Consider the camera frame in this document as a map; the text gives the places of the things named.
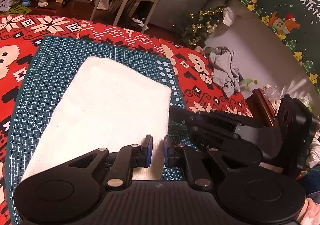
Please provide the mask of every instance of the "crumpled clothing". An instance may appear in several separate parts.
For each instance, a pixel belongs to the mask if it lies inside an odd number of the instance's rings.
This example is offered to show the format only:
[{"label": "crumpled clothing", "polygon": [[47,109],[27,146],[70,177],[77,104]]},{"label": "crumpled clothing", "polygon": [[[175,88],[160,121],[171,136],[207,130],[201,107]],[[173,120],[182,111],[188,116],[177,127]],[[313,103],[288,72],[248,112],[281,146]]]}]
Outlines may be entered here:
[{"label": "crumpled clothing", "polygon": [[227,98],[234,92],[240,92],[240,65],[232,50],[227,47],[216,47],[210,53],[209,62],[214,67],[211,74],[212,82],[222,87]]},{"label": "crumpled clothing", "polygon": [[320,132],[316,132],[310,145],[310,155],[307,158],[307,165],[313,168],[320,162],[320,142],[319,142]]}]

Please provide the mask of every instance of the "christmas tree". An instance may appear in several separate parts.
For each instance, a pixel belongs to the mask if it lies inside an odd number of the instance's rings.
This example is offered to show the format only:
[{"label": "christmas tree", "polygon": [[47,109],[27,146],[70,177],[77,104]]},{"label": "christmas tree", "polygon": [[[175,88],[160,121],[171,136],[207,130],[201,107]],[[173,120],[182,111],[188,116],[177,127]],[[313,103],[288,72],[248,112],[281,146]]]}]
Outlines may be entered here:
[{"label": "christmas tree", "polygon": [[205,47],[204,41],[214,32],[217,23],[222,20],[224,6],[219,6],[208,11],[199,11],[196,15],[189,13],[187,22],[182,30],[182,41],[187,47],[194,49],[196,46]]}]

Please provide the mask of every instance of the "grid lines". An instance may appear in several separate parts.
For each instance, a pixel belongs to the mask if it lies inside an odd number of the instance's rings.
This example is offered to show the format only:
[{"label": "grid lines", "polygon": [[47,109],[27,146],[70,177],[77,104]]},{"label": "grid lines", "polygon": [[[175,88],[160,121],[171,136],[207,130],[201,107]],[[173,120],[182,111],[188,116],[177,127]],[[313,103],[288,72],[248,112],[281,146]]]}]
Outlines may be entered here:
[{"label": "grid lines", "polygon": [[[80,39],[46,36],[33,57],[16,99],[6,156],[6,190],[12,224],[20,223],[13,192],[31,159],[52,112],[88,56],[108,57],[172,89],[170,105],[185,108],[169,59],[145,52]],[[186,127],[169,122],[175,144],[191,145]],[[162,180],[180,180],[183,171],[165,168]]]}]

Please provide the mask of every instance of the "white wall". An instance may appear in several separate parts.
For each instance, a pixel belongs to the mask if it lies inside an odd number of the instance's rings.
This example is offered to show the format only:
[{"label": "white wall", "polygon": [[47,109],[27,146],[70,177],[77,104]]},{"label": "white wall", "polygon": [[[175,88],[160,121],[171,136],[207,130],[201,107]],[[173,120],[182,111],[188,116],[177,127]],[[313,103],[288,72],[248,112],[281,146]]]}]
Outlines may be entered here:
[{"label": "white wall", "polygon": [[[234,50],[240,60],[241,75],[258,80],[259,84],[252,83],[251,89],[262,88],[266,84],[282,88],[292,79],[296,82],[302,78],[308,79],[298,61],[276,35],[256,15],[243,8],[233,25],[218,25],[215,33],[206,40],[206,46],[226,46]],[[314,114],[320,115],[320,98],[309,79],[301,90],[310,93],[315,103]],[[243,91],[245,98],[251,94],[250,91]]]}]

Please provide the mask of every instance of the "gray cloth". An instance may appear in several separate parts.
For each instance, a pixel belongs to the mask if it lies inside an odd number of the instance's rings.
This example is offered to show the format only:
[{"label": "gray cloth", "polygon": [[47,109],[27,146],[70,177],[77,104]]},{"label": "gray cloth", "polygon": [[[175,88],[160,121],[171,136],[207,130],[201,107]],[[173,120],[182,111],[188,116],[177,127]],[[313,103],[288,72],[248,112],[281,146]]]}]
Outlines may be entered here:
[{"label": "gray cloth", "polygon": [[216,47],[209,56],[209,62],[213,66],[212,81],[221,86],[227,98],[233,93],[240,92],[239,87],[239,62],[235,54],[227,47]]}]

